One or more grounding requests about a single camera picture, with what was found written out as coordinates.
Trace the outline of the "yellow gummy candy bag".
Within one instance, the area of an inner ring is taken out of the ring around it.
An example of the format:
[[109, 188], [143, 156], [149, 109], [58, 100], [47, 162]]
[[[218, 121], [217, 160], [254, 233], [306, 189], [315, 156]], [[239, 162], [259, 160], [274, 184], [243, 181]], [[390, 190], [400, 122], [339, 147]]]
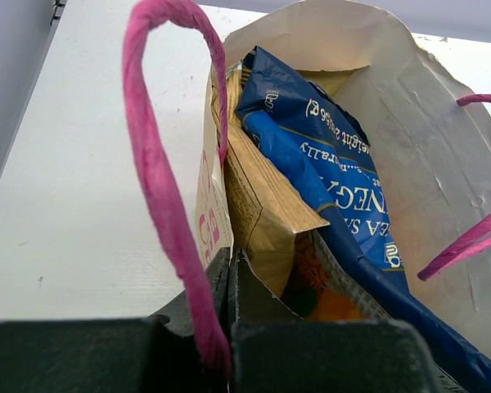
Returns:
[[384, 319], [390, 315], [332, 258], [321, 260], [306, 234], [295, 239], [295, 258], [282, 302], [308, 321]]

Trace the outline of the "blue Kettle chips bag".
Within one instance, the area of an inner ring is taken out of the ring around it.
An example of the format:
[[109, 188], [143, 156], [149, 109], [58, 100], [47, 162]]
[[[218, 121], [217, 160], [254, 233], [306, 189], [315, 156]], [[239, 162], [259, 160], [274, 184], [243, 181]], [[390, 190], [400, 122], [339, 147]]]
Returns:
[[371, 319], [410, 323], [442, 387], [491, 392], [491, 360], [410, 293], [367, 136], [314, 82], [261, 47], [242, 60], [236, 114], [259, 151], [327, 225], [311, 236], [330, 285]]

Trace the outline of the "large tan chips bag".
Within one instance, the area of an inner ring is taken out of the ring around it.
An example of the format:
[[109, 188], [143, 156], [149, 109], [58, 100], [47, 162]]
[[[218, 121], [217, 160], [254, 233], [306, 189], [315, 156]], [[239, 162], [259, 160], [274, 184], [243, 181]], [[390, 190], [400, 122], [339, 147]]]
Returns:
[[227, 70], [227, 206], [235, 245], [246, 250], [256, 276], [280, 297], [291, 275], [295, 238], [328, 222], [242, 130], [234, 112], [242, 93], [241, 76], [238, 64]]

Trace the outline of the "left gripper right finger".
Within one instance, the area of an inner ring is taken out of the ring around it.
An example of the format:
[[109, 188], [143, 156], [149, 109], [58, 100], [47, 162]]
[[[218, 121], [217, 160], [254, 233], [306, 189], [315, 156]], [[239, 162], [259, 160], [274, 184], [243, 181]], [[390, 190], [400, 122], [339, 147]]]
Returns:
[[256, 277], [229, 268], [233, 392], [459, 392], [426, 343], [395, 320], [305, 322]]

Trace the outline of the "pink and cream paper bag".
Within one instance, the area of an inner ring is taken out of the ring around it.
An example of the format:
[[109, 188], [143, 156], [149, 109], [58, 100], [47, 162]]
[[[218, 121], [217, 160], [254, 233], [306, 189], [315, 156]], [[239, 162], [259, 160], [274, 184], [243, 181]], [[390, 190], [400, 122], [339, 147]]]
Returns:
[[[213, 63], [197, 202], [187, 223], [159, 135], [142, 58], [171, 22], [199, 31]], [[491, 117], [391, 13], [351, 1], [301, 1], [220, 39], [191, 1], [141, 1], [124, 36], [122, 79], [137, 176], [165, 254], [187, 289], [205, 364], [228, 372], [230, 341], [203, 269], [236, 246], [223, 177], [227, 70], [261, 47], [314, 82], [367, 136], [411, 295], [491, 360]]]

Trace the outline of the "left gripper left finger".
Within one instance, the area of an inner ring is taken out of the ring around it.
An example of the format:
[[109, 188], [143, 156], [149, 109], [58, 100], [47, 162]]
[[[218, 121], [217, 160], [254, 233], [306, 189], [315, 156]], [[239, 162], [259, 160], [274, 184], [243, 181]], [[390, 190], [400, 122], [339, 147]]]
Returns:
[[226, 392], [184, 292], [145, 318], [0, 322], [0, 392]]

